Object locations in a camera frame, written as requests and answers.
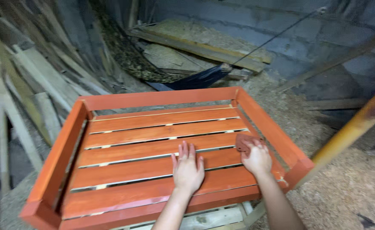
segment sandpaper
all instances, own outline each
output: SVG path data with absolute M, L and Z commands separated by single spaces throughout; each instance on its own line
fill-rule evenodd
M 254 143 L 255 140 L 260 141 L 260 139 L 258 139 L 256 137 L 253 137 L 253 136 L 249 136 L 249 135 L 242 134 L 242 133 L 237 134 L 237 136 L 236 136 L 236 149 L 237 149 L 237 151 L 239 151 L 240 153 L 244 153 L 247 156 L 249 156 L 250 152 L 251 152 L 251 149 L 249 147 L 247 147 L 247 145 L 245 145 L 243 143 L 243 141 L 248 141 L 248 142 Z

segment orange wooden slat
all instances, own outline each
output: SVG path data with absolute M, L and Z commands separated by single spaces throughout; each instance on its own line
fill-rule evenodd
M 119 114 L 96 116 L 94 118 L 94 121 L 108 120 L 108 119 L 118 119 L 118 118 L 129 118 L 129 117 L 150 116 L 150 115 L 158 115 L 158 114 L 163 114 L 163 113 L 177 113 L 177 112 L 191 112 L 191 111 L 224 109 L 224 108 L 231 108 L 231 107 L 233 107 L 233 106 L 232 105 L 217 105 L 217 106 L 201 106 L 201 107 L 189 107 L 189 108 L 173 108 L 173 109 L 144 111 L 144 112 L 119 113 Z
M 99 133 L 104 131 L 115 131 L 141 127 L 153 127 L 159 125 L 177 124 L 185 122 L 198 122 L 221 118 L 236 118 L 238 116 L 239 115 L 233 108 L 224 108 L 217 110 L 165 113 L 132 118 L 118 118 L 103 121 L 92 121 L 90 124 L 90 133 Z
M 146 158 L 178 152 L 178 145 L 183 140 L 193 143 L 196 150 L 217 147 L 228 147 L 236 144 L 237 133 L 250 135 L 250 132 L 220 133 L 198 137 L 170 139 L 140 144 L 115 146 L 106 149 L 90 149 L 80 153 L 77 164 L 79 167 L 97 165 L 107 162 L 120 162 L 129 159 Z
M 244 201 L 260 198 L 260 190 L 257 185 L 237 189 L 217 191 L 204 195 L 194 196 L 189 202 L 186 212 L 197 212 L 210 208 L 226 206 Z M 106 230 L 118 226 L 151 221 L 158 218 L 166 202 L 139 206 L 113 212 L 105 212 L 100 215 L 64 220 L 60 230 Z
M 79 97 L 88 110 L 104 110 L 140 106 L 210 102 L 236 98 L 238 87 L 210 88 L 182 91 L 138 92 Z
M 205 169 L 241 164 L 240 154 L 235 148 L 198 153 L 197 157 L 199 156 L 203 156 L 205 160 Z M 77 170 L 76 174 L 73 176 L 71 188 L 75 189 L 155 178 L 164 175 L 172 175 L 172 173 L 173 167 L 170 157 L 102 167 L 83 168 Z M 274 175 L 277 180 L 281 179 L 279 174 L 274 173 Z
M 186 135 L 205 134 L 228 130 L 247 128 L 241 119 L 228 119 L 210 122 L 179 124 L 135 130 L 118 131 L 111 133 L 91 134 L 88 137 L 86 148 L 101 147 L 104 145 L 142 142 L 155 139 L 165 139 Z
M 261 133 L 277 150 L 287 165 L 292 168 L 298 159 L 307 156 L 297 147 L 286 133 L 270 118 L 270 116 L 248 95 L 243 88 L 237 94 L 237 102 L 241 105 Z
M 243 166 L 207 171 L 202 186 L 194 195 L 255 185 L 256 179 Z M 71 193 L 62 207 L 63 219 L 121 210 L 167 201 L 174 188 L 173 178 L 150 180 Z

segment human hand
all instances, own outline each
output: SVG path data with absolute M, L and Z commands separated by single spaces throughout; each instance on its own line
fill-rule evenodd
M 172 154 L 173 162 L 173 180 L 175 182 L 175 190 L 187 191 L 190 195 L 200 188 L 200 185 L 205 178 L 205 166 L 203 157 L 196 162 L 196 150 L 194 145 L 190 144 L 190 149 L 187 142 L 179 145 L 179 158 L 176 159 L 175 154 Z
M 260 141 L 243 141 L 251 149 L 250 155 L 241 153 L 241 162 L 254 176 L 268 174 L 271 171 L 272 160 L 268 148 Z

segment yellow metal pole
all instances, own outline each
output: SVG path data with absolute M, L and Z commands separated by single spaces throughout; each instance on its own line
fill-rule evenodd
M 312 158 L 315 167 L 297 184 L 297 187 L 315 176 L 319 170 L 329 164 L 333 158 L 348 148 L 374 125 L 375 96 L 317 152 Z

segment orange painted wooden crate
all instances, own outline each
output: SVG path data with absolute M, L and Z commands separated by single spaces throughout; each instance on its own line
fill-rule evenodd
M 231 104 L 92 114 L 218 100 Z M 21 218 L 39 230 L 105 230 L 154 220 L 174 187 L 170 154 L 182 140 L 195 145 L 206 168 L 187 212 L 260 198 L 255 178 L 234 148 L 237 133 L 260 137 L 240 106 L 291 169 L 286 172 L 270 152 L 272 173 L 287 192 L 314 165 L 241 87 L 87 96 L 79 97 L 68 115 Z

